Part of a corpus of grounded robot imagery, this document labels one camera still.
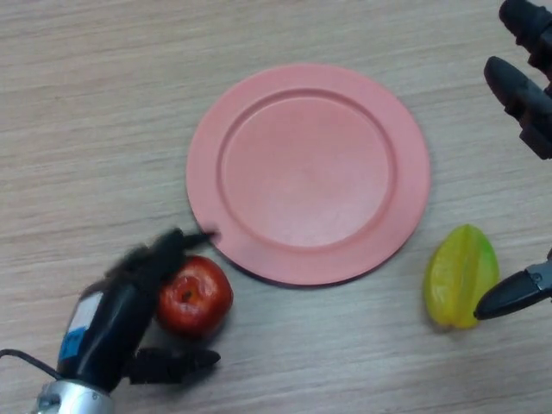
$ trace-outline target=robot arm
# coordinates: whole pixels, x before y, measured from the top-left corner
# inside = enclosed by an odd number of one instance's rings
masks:
[[[486,82],[505,112],[521,126],[522,141],[541,160],[552,159],[552,13],[527,0],[506,0],[499,17],[516,36],[516,43],[529,52],[529,64],[551,83],[542,90],[516,67],[494,56],[486,63]],[[478,303],[475,317],[502,317],[552,297],[551,253],[547,261],[494,286]]]

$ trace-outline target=table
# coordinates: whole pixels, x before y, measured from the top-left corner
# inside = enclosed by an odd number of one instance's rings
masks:
[[[0,332],[55,364],[78,293],[137,242],[194,229],[185,156],[235,82],[314,61],[371,76],[411,109],[434,186],[416,234],[385,266],[323,290],[265,285],[214,251],[235,288],[210,346],[218,369],[183,390],[121,385],[120,412],[543,413],[552,308],[435,331],[421,300],[431,253],[482,228],[506,276],[543,260],[552,165],[486,87],[497,54],[546,85],[497,18],[498,0],[3,0],[0,4]],[[0,411],[48,378],[0,364]]]

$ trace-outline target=pink plate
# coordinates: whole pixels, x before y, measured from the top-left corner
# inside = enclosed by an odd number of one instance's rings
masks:
[[[227,91],[193,137],[186,172],[199,225],[251,273],[326,285],[391,257],[423,216],[430,157],[410,112],[334,66],[293,65]]]

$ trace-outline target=apple stem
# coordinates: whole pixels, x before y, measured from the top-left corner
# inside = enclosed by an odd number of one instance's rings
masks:
[[[184,295],[182,295],[182,301],[187,302],[189,298],[191,298],[191,292],[190,291],[184,292]]]

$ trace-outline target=silver metal joint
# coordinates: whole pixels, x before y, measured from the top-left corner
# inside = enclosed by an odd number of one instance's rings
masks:
[[[114,414],[111,397],[99,390],[69,380],[42,387],[29,414]]]

